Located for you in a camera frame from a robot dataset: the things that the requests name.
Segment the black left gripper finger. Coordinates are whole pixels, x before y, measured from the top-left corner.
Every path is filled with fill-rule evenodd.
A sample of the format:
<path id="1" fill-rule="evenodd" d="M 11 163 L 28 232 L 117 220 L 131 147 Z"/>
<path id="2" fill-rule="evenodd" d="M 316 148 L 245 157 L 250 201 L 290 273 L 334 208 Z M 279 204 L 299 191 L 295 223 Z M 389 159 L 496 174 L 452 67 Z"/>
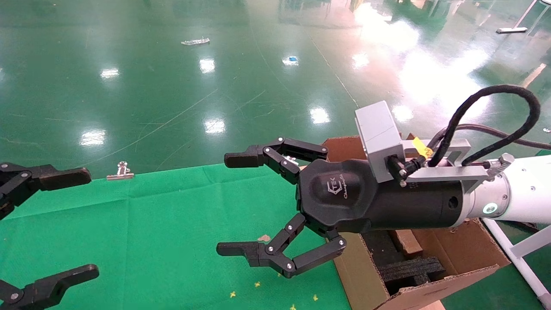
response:
<path id="1" fill-rule="evenodd" d="M 95 264 L 86 264 L 71 270 L 35 280 L 24 288 L 0 281 L 2 310 L 45 310 L 57 306 L 67 289 L 99 276 Z"/>
<path id="2" fill-rule="evenodd" d="M 13 163 L 1 163 L 0 219 L 9 216 L 16 207 L 39 191 L 51 192 L 90 182 L 91 174 L 85 167 L 57 170 L 50 164 L 24 167 Z"/>

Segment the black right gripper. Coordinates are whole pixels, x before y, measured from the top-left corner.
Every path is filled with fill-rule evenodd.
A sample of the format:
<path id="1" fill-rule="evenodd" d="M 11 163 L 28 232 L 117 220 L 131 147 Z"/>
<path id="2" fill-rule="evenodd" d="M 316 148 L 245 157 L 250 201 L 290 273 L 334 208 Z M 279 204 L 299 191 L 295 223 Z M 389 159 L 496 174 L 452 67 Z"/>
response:
<path id="1" fill-rule="evenodd" d="M 266 165 L 288 183 L 297 184 L 301 213 L 267 244 L 220 242 L 217 253 L 245 257 L 250 267 L 270 267 L 291 279 L 340 256 L 347 242 L 338 232 L 446 228 L 460 218 L 460 181 L 427 181 L 405 187 L 394 180 L 379 183 L 368 161 L 330 162 L 325 161 L 327 156 L 328 148 L 322 145 L 286 138 L 226 153 L 228 168 Z M 301 171 L 292 158 L 312 163 Z M 291 259 L 284 251 L 306 224 L 327 243 Z"/>

